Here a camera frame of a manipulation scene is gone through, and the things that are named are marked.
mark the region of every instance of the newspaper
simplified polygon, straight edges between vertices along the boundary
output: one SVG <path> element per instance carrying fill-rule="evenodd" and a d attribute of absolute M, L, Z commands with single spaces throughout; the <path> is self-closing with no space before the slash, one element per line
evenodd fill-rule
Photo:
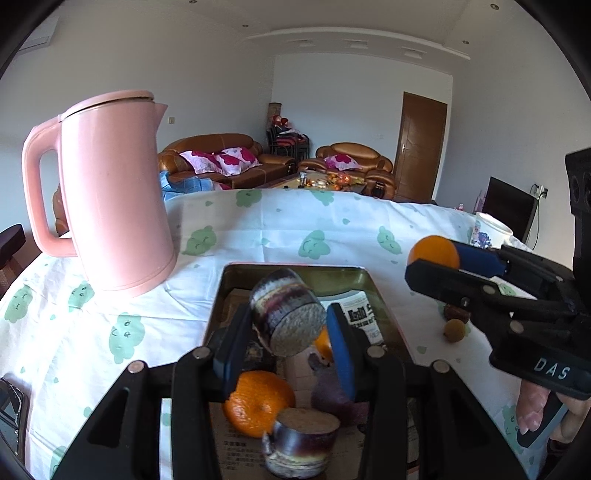
<path fill-rule="evenodd" d="M 238 305 L 248 301 L 250 291 L 234 289 L 225 300 L 222 310 L 222 325 L 227 325 Z M 350 291 L 336 296 L 321 297 L 319 301 L 326 308 L 339 303 L 351 325 L 363 329 L 373 345 L 384 343 L 375 321 L 371 305 L 364 292 Z M 285 378 L 295 392 L 297 407 L 309 407 L 311 391 L 316 377 L 308 365 L 308 356 L 316 353 L 309 347 L 302 353 L 286 359 L 278 359 L 275 373 Z M 261 454 L 261 440 L 239 434 L 226 420 L 221 405 L 210 404 L 212 425 L 215 434 L 217 456 L 224 480 L 271 480 L 274 475 L 265 469 Z M 355 480 L 365 440 L 365 426 L 339 429 L 332 460 L 327 470 L 318 479 Z M 418 479 L 418 434 L 413 417 L 408 414 L 408 479 Z"/>

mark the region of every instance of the white wall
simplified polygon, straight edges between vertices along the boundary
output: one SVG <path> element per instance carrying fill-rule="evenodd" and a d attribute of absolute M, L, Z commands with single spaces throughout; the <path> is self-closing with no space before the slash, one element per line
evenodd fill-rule
<path fill-rule="evenodd" d="M 17 57 L 0 80 L 0 231 L 28 229 L 20 155 L 31 128 L 74 103 L 113 90 L 146 89 L 169 105 L 158 147 L 198 134 L 241 132 L 265 140 L 272 57 L 235 30 L 186 7 L 141 0 L 72 0 L 60 9 L 51 46 Z M 55 158 L 44 162 L 50 225 Z M 18 259 L 38 251 L 28 236 Z"/>
<path fill-rule="evenodd" d="M 471 209 L 490 176 L 530 191 L 540 205 L 535 252 L 572 263 L 574 220 L 565 154 L 591 145 L 591 103 L 554 41 L 519 10 L 454 76 L 446 163 L 437 202 Z M 530 235 L 535 240 L 536 223 Z"/>
<path fill-rule="evenodd" d="M 322 145 L 358 142 L 395 160 L 402 97 L 415 93 L 452 105 L 451 75 L 401 61 L 343 53 L 298 53 L 275 58 L 273 101 L 281 114 Z"/>

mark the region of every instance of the white tablecloth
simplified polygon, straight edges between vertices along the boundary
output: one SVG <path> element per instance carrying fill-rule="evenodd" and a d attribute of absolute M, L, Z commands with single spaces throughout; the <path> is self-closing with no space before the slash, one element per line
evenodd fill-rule
<path fill-rule="evenodd" d="M 535 478 L 543 453 L 521 449 L 515 437 L 518 379 L 489 365 L 490 346 L 475 327 L 460 343 L 446 343 L 440 305 L 404 281 L 417 240 L 438 234 L 466 242 L 472 215 L 353 193 L 281 189 L 188 194 L 167 202 L 167 209 L 180 254 L 170 278 L 147 294 L 111 300 L 93 291 L 77 258 L 42 254 L 0 301 L 0 374 L 31 397 L 27 468 L 37 480 L 50 477 L 128 362 L 174 362 L 201 343 L 229 262 L 366 268 L 413 360 L 450 362 Z M 161 469 L 168 479 L 170 403 L 162 423 Z"/>

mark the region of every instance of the air conditioner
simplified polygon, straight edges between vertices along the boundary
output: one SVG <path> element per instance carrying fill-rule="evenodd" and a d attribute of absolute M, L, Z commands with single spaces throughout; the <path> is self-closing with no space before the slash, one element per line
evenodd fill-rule
<path fill-rule="evenodd" d="M 49 17 L 41 25 L 39 25 L 31 35 L 25 40 L 21 48 L 18 49 L 17 55 L 26 53 L 28 51 L 37 50 L 38 48 L 47 47 L 51 38 L 56 31 L 57 21 L 59 17 Z"/>

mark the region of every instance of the pink electric kettle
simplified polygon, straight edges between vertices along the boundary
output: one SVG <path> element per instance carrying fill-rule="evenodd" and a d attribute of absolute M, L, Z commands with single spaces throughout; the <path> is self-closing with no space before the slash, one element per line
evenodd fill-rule
<path fill-rule="evenodd" d="M 78 255 L 97 290 L 134 297 L 163 282 L 176 256 L 158 178 L 156 130 L 167 105 L 142 90 L 107 93 L 33 128 L 22 150 L 31 229 L 54 257 Z M 72 238 L 47 225 L 39 163 L 55 150 Z"/>

